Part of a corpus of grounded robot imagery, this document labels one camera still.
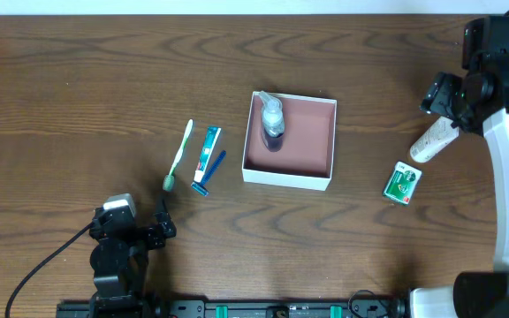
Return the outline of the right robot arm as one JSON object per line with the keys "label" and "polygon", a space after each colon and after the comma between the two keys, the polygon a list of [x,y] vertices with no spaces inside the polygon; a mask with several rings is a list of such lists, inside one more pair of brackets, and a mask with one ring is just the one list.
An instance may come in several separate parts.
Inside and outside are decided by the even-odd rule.
{"label": "right robot arm", "polygon": [[509,64],[487,64],[464,78],[438,73],[421,109],[486,140],[494,173],[497,239],[491,272],[462,272],[451,286],[412,290],[409,314],[509,317]]}

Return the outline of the white lotion tube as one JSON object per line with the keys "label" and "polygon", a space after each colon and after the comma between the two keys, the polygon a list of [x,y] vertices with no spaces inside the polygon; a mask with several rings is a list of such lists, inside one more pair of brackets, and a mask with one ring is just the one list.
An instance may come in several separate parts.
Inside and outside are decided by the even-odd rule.
{"label": "white lotion tube", "polygon": [[426,163],[460,135],[451,119],[440,117],[413,145],[409,154],[417,163]]}

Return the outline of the green soap packet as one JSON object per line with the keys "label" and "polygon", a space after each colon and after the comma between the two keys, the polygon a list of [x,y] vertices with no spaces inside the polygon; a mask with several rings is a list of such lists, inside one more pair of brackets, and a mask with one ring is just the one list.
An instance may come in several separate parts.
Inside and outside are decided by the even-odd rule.
{"label": "green soap packet", "polygon": [[415,167],[396,162],[394,170],[383,190],[383,196],[398,204],[407,206],[422,176],[422,171]]}

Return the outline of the green white toothbrush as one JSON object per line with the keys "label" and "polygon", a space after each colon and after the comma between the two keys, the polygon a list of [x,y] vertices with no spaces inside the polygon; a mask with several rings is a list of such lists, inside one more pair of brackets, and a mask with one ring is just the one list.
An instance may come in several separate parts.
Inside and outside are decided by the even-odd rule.
{"label": "green white toothbrush", "polygon": [[179,149],[178,149],[177,153],[175,154],[175,157],[172,162],[169,173],[165,176],[164,181],[163,181],[163,189],[165,192],[171,192],[175,185],[174,172],[175,172],[176,168],[178,167],[178,164],[183,156],[187,141],[193,131],[193,128],[194,128],[194,121],[192,119],[189,119],[186,124],[186,129],[184,131],[182,141],[180,142]]}

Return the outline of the clear pump bottle dark liquid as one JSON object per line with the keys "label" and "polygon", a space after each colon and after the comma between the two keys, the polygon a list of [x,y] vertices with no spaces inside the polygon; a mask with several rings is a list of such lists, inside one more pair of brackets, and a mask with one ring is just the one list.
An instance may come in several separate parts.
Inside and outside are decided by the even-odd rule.
{"label": "clear pump bottle dark liquid", "polygon": [[277,152],[283,145],[285,118],[282,102],[273,95],[261,91],[262,141],[270,152]]}

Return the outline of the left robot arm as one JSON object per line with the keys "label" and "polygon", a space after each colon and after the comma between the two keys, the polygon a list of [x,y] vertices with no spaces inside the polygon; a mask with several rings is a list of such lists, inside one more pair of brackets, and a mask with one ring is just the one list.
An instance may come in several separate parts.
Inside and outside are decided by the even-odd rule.
{"label": "left robot arm", "polygon": [[138,226],[129,193],[112,196],[95,209],[89,235],[98,243],[90,256],[98,311],[150,308],[143,291],[148,252],[165,247],[166,240],[177,234],[163,197],[158,199],[153,217],[155,223]]}

